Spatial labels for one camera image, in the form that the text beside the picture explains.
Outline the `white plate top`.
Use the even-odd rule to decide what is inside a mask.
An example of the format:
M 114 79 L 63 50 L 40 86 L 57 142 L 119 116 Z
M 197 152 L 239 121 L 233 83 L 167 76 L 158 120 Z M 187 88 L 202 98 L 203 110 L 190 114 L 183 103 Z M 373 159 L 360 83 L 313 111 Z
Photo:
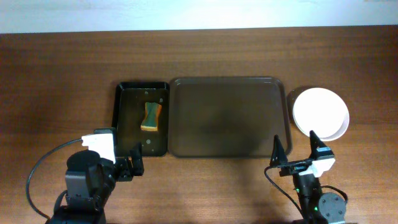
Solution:
M 326 88 L 308 88 L 298 94 L 292 105 L 296 127 L 306 136 L 310 131 L 322 141 L 334 141 L 348 129 L 349 110 L 343 99 Z

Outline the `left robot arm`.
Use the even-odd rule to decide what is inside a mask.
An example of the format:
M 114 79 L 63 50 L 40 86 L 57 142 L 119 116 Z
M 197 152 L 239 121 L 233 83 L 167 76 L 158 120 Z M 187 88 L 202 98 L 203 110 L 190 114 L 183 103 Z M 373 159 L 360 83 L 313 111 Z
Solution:
M 106 223 L 104 207 L 117 182 L 130 182 L 144 174 L 142 144 L 130 148 L 130 155 L 117 157 L 116 130 L 96 129 L 81 137 L 86 150 L 67 160 L 67 189 L 56 199 L 47 223 Z

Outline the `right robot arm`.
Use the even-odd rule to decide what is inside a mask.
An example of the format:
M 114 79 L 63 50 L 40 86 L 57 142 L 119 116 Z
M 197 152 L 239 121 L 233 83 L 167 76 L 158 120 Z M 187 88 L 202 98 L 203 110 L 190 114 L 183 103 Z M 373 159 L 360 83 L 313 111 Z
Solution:
M 302 218 L 294 223 L 345 223 L 348 195 L 336 187 L 322 185 L 319 181 L 322 174 L 335 163 L 335 154 L 314 131 L 310 131 L 310 149 L 309 158 L 289 161 L 279 137 L 275 135 L 271 160 L 264 169 L 264 175 L 301 214 Z M 279 169 L 281 177 L 292 177 L 298 202 L 269 177 L 267 172 L 270 169 Z

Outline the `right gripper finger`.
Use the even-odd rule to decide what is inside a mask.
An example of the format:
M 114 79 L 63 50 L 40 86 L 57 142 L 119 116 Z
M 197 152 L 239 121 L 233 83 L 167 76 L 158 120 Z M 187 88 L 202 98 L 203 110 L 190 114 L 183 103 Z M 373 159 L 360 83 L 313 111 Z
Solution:
M 316 152 L 318 148 L 326 147 L 326 144 L 320 140 L 313 130 L 310 131 L 310 147 L 312 152 Z
M 288 163 L 287 156 L 285 155 L 285 150 L 279 139 L 278 135 L 274 136 L 273 150 L 270 160 L 270 166 L 281 166 Z

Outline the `green and orange sponge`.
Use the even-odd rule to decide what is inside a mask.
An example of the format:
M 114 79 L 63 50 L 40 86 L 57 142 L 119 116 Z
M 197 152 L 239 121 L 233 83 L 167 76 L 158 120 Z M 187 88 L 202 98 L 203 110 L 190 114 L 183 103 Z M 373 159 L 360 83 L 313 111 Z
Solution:
M 141 123 L 141 130 L 157 132 L 159 130 L 159 116 L 162 105 L 155 102 L 145 103 L 145 116 Z

